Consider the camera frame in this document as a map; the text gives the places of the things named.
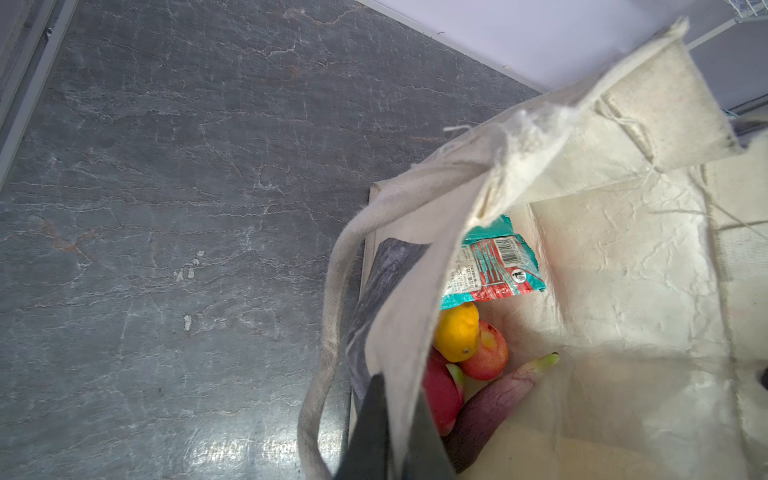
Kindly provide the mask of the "cream canvas grocery bag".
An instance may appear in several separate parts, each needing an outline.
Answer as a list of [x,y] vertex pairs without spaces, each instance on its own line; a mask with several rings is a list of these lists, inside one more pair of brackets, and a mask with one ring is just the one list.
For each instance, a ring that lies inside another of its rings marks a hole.
[[373,186],[330,257],[307,478],[335,478],[377,374],[402,470],[450,269],[502,215],[546,289],[474,303],[506,336],[503,375],[560,359],[456,477],[766,477],[767,137],[737,135],[688,29]]

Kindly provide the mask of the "yellow brown mango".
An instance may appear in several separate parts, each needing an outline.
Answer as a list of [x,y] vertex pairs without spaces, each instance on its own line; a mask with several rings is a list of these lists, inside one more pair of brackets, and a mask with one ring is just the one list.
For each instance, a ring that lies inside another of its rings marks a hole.
[[480,337],[479,312],[474,303],[464,303],[440,312],[433,347],[450,363],[470,359]]

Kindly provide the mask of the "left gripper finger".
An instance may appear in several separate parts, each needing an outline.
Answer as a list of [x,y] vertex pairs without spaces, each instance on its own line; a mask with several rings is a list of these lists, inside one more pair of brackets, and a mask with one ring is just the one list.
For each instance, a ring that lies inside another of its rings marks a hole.
[[403,468],[400,472],[395,469],[385,379],[377,374],[369,384],[348,449],[334,477],[347,480],[454,479],[456,472],[424,395],[420,395],[417,402]]

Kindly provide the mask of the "red apple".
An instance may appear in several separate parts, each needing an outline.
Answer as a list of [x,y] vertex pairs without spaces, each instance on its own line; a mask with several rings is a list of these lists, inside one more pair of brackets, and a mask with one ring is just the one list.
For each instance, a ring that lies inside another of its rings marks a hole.
[[493,325],[479,322],[479,343],[475,354],[459,364],[465,375],[476,380],[490,381],[499,377],[509,361],[508,344]]

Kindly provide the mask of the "pink dragon fruit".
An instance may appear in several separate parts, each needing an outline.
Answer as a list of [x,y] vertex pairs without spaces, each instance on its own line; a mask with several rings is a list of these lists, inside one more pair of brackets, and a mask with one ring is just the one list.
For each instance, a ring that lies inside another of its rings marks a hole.
[[464,404],[464,372],[432,348],[422,386],[437,431],[445,437],[453,430]]

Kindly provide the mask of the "teal snack bag top shelf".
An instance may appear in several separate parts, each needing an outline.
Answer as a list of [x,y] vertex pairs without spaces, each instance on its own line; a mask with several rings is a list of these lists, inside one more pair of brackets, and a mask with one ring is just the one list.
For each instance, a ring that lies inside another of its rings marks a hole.
[[510,218],[476,227],[462,241],[442,297],[443,310],[543,291],[539,262]]

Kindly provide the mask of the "light purple striped eggplant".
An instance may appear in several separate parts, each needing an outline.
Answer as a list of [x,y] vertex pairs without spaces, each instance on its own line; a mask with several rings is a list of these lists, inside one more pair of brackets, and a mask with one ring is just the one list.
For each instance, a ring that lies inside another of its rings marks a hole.
[[560,359],[557,352],[531,360],[492,381],[469,399],[443,444],[457,474],[477,460],[500,425]]

